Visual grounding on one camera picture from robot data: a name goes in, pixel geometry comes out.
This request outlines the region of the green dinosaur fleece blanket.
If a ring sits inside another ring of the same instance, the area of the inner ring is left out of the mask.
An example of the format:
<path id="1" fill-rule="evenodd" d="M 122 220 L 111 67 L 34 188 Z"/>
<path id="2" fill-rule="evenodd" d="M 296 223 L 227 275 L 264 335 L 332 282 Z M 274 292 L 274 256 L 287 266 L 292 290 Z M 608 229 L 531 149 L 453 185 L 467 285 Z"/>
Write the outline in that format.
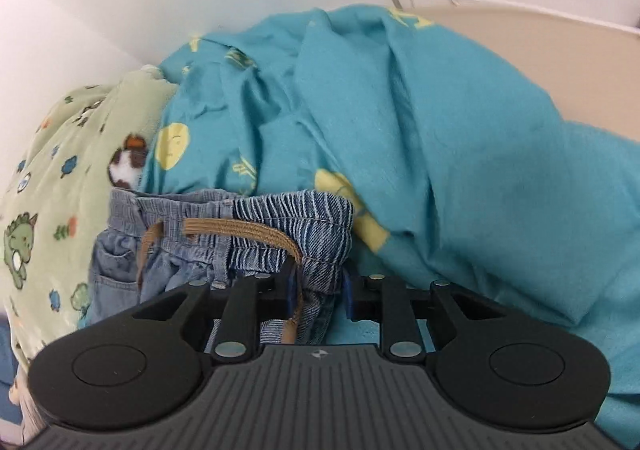
<path id="1" fill-rule="evenodd" d="M 175 85 L 156 66 L 69 92 L 32 137 L 1 200 L 1 301 L 21 366 L 73 332 L 112 189 L 136 188 Z"/>

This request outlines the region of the teal smiley bed sheet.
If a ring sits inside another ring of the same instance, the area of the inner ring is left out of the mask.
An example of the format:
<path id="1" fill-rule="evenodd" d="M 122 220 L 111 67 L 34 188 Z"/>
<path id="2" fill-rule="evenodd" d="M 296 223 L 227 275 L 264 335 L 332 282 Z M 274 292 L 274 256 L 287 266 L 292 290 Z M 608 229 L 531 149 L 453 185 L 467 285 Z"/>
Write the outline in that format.
<path id="1" fill-rule="evenodd" d="M 145 192 L 344 196 L 370 264 L 598 346 L 612 370 L 599 425 L 638 444 L 638 144 L 564 120 L 510 63 L 396 9 L 272 16 L 162 68 L 178 92 Z"/>

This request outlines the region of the blue denim jeans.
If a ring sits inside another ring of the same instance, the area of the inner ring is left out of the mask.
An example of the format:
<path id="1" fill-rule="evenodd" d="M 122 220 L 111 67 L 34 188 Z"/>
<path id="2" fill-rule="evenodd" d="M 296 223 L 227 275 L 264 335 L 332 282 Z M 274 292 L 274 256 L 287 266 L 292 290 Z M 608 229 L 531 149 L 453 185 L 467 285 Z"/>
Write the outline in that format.
<path id="1" fill-rule="evenodd" d="M 231 219 L 284 234 L 278 242 L 214 233 L 187 233 L 189 222 Z M 111 193 L 107 227 L 93 245 L 89 266 L 92 326 L 194 280 L 225 290 L 244 277 L 279 271 L 299 254 L 304 306 L 296 340 L 318 345 L 326 336 L 352 247 L 349 200 L 314 190 L 239 196 L 222 190 L 186 194 Z"/>

